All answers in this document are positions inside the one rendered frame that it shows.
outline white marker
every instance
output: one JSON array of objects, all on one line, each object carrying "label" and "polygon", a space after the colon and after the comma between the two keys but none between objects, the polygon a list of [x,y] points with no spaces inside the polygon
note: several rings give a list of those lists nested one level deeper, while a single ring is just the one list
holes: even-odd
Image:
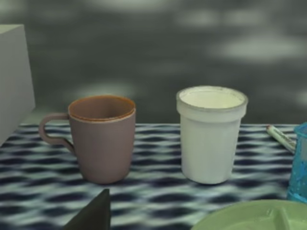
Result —
[{"label": "white marker", "polygon": [[280,131],[275,126],[267,126],[267,133],[277,140],[282,146],[284,146],[287,150],[295,153],[295,141],[292,141],[289,137],[287,137],[282,131]]}]

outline blurred background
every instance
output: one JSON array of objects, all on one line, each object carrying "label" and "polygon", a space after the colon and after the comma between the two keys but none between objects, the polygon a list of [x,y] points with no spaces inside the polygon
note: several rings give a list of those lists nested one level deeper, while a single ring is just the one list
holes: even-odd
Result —
[{"label": "blurred background", "polygon": [[139,123],[177,123],[176,92],[196,85],[249,97],[244,123],[307,120],[305,0],[0,0],[25,25],[36,109],[117,94]]}]

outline translucent blue bottle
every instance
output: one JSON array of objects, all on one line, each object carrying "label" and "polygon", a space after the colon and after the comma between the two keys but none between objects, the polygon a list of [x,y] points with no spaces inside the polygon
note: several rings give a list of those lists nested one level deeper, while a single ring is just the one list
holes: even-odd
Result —
[{"label": "translucent blue bottle", "polygon": [[307,204],[307,122],[295,127],[296,148],[287,199]]}]

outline white cup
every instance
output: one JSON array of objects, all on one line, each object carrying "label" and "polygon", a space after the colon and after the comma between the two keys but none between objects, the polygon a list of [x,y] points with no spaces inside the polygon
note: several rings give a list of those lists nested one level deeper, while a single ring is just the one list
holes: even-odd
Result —
[{"label": "white cup", "polygon": [[231,176],[247,104],[243,93],[224,87],[196,86],[177,93],[181,168],[187,178],[219,184]]}]

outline pink mug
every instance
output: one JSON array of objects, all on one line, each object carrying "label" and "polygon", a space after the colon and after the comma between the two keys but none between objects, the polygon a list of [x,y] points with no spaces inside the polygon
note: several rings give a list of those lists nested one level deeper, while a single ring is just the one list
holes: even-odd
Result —
[{"label": "pink mug", "polygon": [[[68,113],[49,114],[39,124],[41,138],[63,145],[78,160],[84,179],[110,184],[125,178],[130,170],[135,134],[135,103],[124,97],[101,95],[72,102]],[[45,124],[69,120],[73,144],[50,137]]]}]

